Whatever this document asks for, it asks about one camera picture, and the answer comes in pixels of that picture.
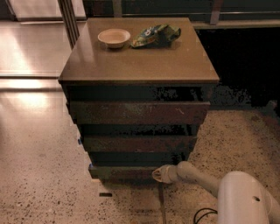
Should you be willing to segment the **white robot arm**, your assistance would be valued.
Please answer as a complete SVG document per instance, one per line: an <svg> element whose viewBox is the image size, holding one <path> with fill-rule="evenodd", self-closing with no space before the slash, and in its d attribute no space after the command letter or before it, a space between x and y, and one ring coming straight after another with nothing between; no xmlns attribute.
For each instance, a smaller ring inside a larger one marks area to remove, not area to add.
<svg viewBox="0 0 280 224"><path fill-rule="evenodd" d="M191 180L203 187L218 200L217 224L280 224L279 203L246 172L231 171L217 179L183 161L157 168L152 177L166 184Z"/></svg>

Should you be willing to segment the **white and yellow gripper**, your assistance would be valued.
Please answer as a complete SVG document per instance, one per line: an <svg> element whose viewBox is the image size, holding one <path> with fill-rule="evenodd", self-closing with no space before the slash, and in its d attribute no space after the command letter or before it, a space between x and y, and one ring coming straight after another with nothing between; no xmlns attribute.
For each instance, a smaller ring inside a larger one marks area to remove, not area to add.
<svg viewBox="0 0 280 224"><path fill-rule="evenodd" d="M161 183L171 184L179 181L177 166L166 164L152 172L152 177Z"/></svg>

